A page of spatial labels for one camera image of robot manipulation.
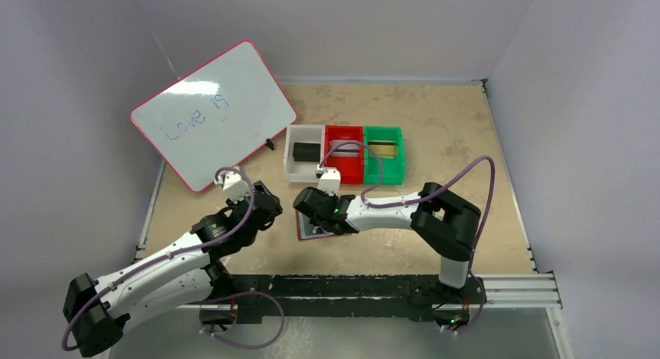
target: whiteboard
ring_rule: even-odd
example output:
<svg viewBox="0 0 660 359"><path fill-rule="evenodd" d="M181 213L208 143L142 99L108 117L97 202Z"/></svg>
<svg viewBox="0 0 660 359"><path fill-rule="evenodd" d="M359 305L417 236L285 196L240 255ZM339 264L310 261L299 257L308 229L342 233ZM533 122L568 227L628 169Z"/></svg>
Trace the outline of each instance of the whiteboard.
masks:
<svg viewBox="0 0 660 359"><path fill-rule="evenodd" d="M131 121L193 191L240 163L297 114L250 41L131 111Z"/></svg>

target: robotic arm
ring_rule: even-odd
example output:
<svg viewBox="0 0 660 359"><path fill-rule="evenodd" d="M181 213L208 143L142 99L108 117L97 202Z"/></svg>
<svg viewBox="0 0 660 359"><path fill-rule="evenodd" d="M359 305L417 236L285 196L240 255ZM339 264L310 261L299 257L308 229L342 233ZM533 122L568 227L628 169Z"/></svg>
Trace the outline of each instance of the robotic arm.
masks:
<svg viewBox="0 0 660 359"><path fill-rule="evenodd" d="M223 182L223 191L229 197L227 206L202 218L172 244L140 262L96 280L87 273L73 279L63 308L69 323L103 289L110 289L93 302L72 327L81 355L90 357L105 351L116 344L125 332L161 312L193 301L231 294L231 284L224 277L220 258L251 245L257 233L270 228L282 213L279 198L263 183L255 182L254 189L254 206L249 218L234 235L218 245L203 247L236 227L249 208L248 184L234 172L227 173ZM182 248L190 250L181 252ZM167 260L155 262L163 255ZM138 268L143 270L134 277L115 282Z"/></svg>
<svg viewBox="0 0 660 359"><path fill-rule="evenodd" d="M415 231L441 256L439 281L460 292L468 277L469 261L481 211L450 191L426 202L406 205L442 187L427 182L419 192L389 198L369 199L369 203L393 207L372 208L354 195L337 196L339 172L325 168L318 188L305 188L293 208L310 218L312 224L334 234L358 233L374 228L399 228Z"/></svg>

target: wall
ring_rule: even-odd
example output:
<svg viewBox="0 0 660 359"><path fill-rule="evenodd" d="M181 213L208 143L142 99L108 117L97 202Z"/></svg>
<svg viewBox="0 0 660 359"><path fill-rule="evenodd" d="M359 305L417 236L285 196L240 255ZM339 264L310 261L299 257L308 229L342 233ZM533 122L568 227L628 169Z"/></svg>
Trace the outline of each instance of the wall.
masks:
<svg viewBox="0 0 660 359"><path fill-rule="evenodd" d="M483 79L532 0L138 0L182 76L251 39L280 79Z"/></svg>
<svg viewBox="0 0 660 359"><path fill-rule="evenodd" d="M135 0L0 0L0 356L69 357L68 282L132 260L160 158L128 111L174 79Z"/></svg>
<svg viewBox="0 0 660 359"><path fill-rule="evenodd" d="M657 358L660 0L534 0L489 81L577 357Z"/></svg>

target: wooden tabletop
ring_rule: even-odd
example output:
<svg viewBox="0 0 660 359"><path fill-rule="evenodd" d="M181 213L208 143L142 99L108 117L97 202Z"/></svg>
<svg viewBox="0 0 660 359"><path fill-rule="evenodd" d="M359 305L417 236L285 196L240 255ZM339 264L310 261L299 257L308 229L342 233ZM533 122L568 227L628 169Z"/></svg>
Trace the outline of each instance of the wooden tabletop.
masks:
<svg viewBox="0 0 660 359"><path fill-rule="evenodd" d="M480 86L472 85L285 85L298 112L297 124L398 126L403 132L403 185L381 186L371 197L419 191L427 181L444 184L474 158L493 157L495 193L475 273L532 273L527 244L500 154L489 108ZM280 197L284 213L252 246L223 259L232 273L398 274L437 273L440 257L414 231L386 229L299 241L293 200L304 186L283 177L284 132L275 151L262 148L242 167ZM486 163L475 167L452 191L483 208L489 181ZM362 185L342 185L359 194ZM146 252L151 254L189 231L203 216L224 207L220 188L191 192L167 167L154 207Z"/></svg>

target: table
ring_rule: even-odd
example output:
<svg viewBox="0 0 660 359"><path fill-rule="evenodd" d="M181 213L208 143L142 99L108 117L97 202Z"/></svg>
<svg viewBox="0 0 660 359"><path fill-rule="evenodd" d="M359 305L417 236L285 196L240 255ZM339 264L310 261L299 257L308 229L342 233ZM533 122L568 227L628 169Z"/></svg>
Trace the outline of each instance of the table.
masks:
<svg viewBox="0 0 660 359"><path fill-rule="evenodd" d="M406 155L403 185L381 186L370 197L419 191L424 182L445 183L465 165L489 154L497 168L490 216L477 249L475 273L532 273L504 159L477 85L285 85L298 112L297 124L382 125L402 128ZM437 273L440 257L414 231L372 230L341 237L299 241L293 200L309 184L283 177L284 132L275 150L262 148L242 167L280 197L284 213L252 246L223 259L231 273L398 274ZM483 208L489 171L475 167L452 191ZM362 185L342 185L341 194L359 194ZM220 188L191 192L166 167L154 206L146 254L152 254L189 231L203 216L224 207Z"/></svg>

